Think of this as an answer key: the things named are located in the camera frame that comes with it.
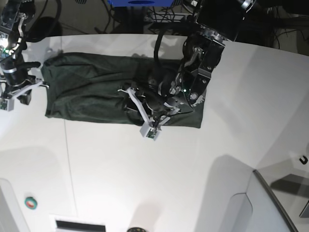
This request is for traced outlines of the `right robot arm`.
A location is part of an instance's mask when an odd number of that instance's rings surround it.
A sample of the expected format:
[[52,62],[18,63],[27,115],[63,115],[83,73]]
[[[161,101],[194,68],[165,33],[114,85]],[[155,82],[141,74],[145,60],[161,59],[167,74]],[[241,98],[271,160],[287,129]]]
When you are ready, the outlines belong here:
[[29,31],[25,31],[27,23],[35,16],[36,8],[33,0],[9,0],[6,2],[0,14],[0,109],[11,111],[14,108],[14,101],[19,100],[24,105],[29,105],[32,90],[37,87],[48,89],[50,85],[30,75],[28,72],[32,68],[39,68],[41,63],[25,62],[22,52],[26,50],[27,42],[38,43],[51,34],[59,21],[62,3],[56,1],[56,15],[47,31],[42,36],[31,38],[38,20],[31,26]]

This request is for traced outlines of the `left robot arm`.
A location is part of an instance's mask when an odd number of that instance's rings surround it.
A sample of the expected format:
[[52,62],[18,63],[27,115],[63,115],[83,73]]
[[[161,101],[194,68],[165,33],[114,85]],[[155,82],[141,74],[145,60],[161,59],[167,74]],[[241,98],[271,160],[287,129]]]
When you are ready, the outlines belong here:
[[[184,23],[164,26],[155,42],[154,65],[145,78],[135,78],[126,90],[124,112],[129,122],[158,129],[171,119],[194,116],[206,97],[211,74],[226,41],[235,41],[253,0],[201,0],[199,11]],[[169,29],[184,29],[179,64],[167,64],[158,52]]]

